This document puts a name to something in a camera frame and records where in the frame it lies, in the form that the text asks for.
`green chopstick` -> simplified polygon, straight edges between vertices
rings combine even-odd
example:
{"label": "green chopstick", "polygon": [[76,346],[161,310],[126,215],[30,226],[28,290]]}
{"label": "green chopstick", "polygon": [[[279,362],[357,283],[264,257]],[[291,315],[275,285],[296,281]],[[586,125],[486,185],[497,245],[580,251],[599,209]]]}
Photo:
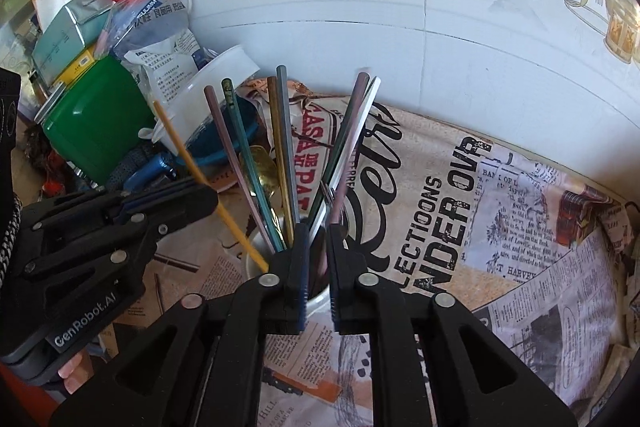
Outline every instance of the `green chopstick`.
{"label": "green chopstick", "polygon": [[236,98],[236,91],[234,85],[231,83],[231,79],[225,78],[222,81],[222,90],[225,93],[226,107],[228,108],[229,115],[231,117],[231,123],[236,131],[238,137],[238,143],[240,144],[240,152],[242,153],[242,159],[244,159],[244,165],[246,167],[247,174],[249,174],[249,181],[254,186],[255,196],[258,200],[258,207],[264,218],[264,223],[267,227],[267,232],[270,236],[271,242],[276,251],[283,251],[286,249],[280,234],[276,230],[273,222],[273,214],[271,214],[271,206],[267,201],[267,197],[264,195],[264,190],[260,185],[258,179],[258,172],[255,168],[254,157],[249,149],[249,140],[246,139],[244,132],[244,125],[242,124],[242,116],[240,116],[240,110],[238,109],[238,99]]}

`blue tool handle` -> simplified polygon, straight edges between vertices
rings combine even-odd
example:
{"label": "blue tool handle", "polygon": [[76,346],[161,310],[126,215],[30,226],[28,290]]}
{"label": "blue tool handle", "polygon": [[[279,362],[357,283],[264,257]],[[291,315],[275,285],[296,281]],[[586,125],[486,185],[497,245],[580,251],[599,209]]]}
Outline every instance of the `blue tool handle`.
{"label": "blue tool handle", "polygon": [[131,193],[138,192],[160,174],[169,172],[171,169],[171,155],[169,153],[156,154],[149,160],[148,164],[134,172],[134,174],[124,182],[122,188]]}

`gold spoon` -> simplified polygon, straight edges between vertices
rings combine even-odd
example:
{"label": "gold spoon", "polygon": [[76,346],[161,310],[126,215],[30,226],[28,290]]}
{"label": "gold spoon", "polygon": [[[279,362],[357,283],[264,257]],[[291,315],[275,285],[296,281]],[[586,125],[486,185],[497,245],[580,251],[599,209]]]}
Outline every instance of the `gold spoon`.
{"label": "gold spoon", "polygon": [[[262,187],[265,196],[267,196],[267,200],[270,201],[276,190],[280,188],[280,182],[278,181],[278,168],[264,147],[260,145],[252,145],[249,149],[251,149],[251,156],[254,158],[255,167],[258,171],[258,181],[260,182],[260,186]],[[242,175],[244,176],[247,185],[249,185],[249,191],[251,192],[251,195],[255,197],[255,189],[246,172],[246,166],[242,159],[242,154],[239,155],[238,159],[240,160]],[[273,208],[271,209],[271,214],[273,214],[273,224],[276,226],[278,234],[280,234],[280,237],[283,237],[282,230],[280,229],[280,220]]]}

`yellow chopstick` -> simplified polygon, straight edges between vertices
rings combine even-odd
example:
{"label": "yellow chopstick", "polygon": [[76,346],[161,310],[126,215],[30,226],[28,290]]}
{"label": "yellow chopstick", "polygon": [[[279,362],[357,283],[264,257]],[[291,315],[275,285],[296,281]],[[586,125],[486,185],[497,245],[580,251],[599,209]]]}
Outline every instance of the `yellow chopstick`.
{"label": "yellow chopstick", "polygon": [[[186,147],[180,140],[180,137],[175,132],[174,126],[172,125],[171,121],[167,118],[167,115],[164,112],[164,109],[162,108],[158,100],[154,100],[154,109],[156,110],[156,115],[158,115],[158,118],[164,125],[164,128],[166,129],[167,134],[169,135],[169,138],[171,138],[171,141],[174,143],[175,148],[178,150],[178,153],[180,154],[180,158],[182,158],[182,160],[184,161],[184,164],[187,165],[187,168],[189,169],[191,176],[193,176],[193,178],[198,183],[211,186],[209,181],[206,179],[205,175],[202,174],[202,171],[196,165],[196,162],[193,161],[191,154],[189,154],[189,151],[186,149]],[[231,214],[229,214],[229,211],[222,204],[222,201],[220,201],[220,198],[218,198],[218,206],[216,210],[220,214],[222,221],[225,222],[225,225],[227,226],[227,228],[231,231],[231,233],[236,238],[236,241],[238,241],[238,243],[242,245],[242,247],[246,250],[246,253],[248,253],[251,259],[254,260],[254,263],[260,267],[262,272],[268,272],[269,265],[267,264],[267,261],[265,261],[264,258],[260,255],[260,253],[257,250],[255,250],[255,247],[251,243],[249,243],[249,240],[246,238],[244,233],[242,233],[242,230],[240,230],[240,227],[238,227],[238,224],[235,222],[234,218],[231,217]]]}

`yellow box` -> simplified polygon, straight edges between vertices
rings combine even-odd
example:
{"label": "yellow box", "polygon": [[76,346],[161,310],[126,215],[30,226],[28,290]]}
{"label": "yellow box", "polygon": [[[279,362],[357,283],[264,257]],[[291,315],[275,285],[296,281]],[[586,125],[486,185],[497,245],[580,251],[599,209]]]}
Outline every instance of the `yellow box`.
{"label": "yellow box", "polygon": [[69,66],[60,73],[58,80],[64,82],[67,87],[73,84],[78,78],[80,78],[86,70],[95,64],[94,59],[95,44],[85,49],[81,54],[69,64]]}

